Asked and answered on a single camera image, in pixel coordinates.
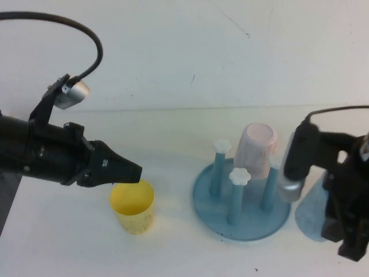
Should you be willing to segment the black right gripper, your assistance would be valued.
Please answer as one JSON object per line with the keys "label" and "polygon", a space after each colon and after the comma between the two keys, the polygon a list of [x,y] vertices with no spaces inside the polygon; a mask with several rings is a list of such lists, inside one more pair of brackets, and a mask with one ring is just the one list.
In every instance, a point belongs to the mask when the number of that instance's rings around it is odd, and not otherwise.
{"label": "black right gripper", "polygon": [[368,137],[357,137],[342,150],[346,158],[334,167],[324,184],[328,200],[321,236],[342,241],[338,254],[359,261],[368,246]]}

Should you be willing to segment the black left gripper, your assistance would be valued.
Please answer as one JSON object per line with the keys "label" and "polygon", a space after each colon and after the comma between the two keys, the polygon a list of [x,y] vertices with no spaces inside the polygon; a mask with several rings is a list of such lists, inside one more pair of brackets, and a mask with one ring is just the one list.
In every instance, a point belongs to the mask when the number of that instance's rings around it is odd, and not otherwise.
{"label": "black left gripper", "polygon": [[[142,167],[115,153],[100,140],[92,144],[82,125],[68,122],[63,127],[28,124],[25,158],[27,177],[69,186],[94,188],[104,184],[138,183]],[[89,160],[92,156],[92,169]]]}

